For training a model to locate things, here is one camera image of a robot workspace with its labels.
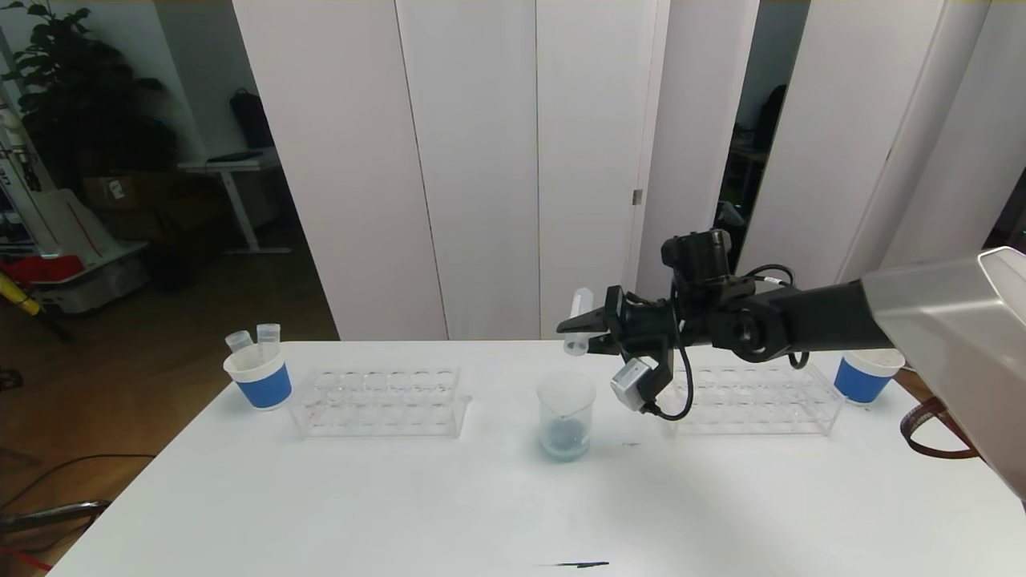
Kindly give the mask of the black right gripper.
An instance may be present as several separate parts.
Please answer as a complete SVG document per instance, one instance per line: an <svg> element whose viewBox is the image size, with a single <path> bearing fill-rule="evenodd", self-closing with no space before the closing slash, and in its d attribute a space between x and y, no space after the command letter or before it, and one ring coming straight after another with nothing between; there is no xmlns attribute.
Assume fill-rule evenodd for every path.
<svg viewBox="0 0 1026 577"><path fill-rule="evenodd" d="M600 333L589 337L587 353L623 359L663 359L675 348L675 317L670 301L644 299L619 285L608 288L604 307L564 319L556 332Z"/></svg>

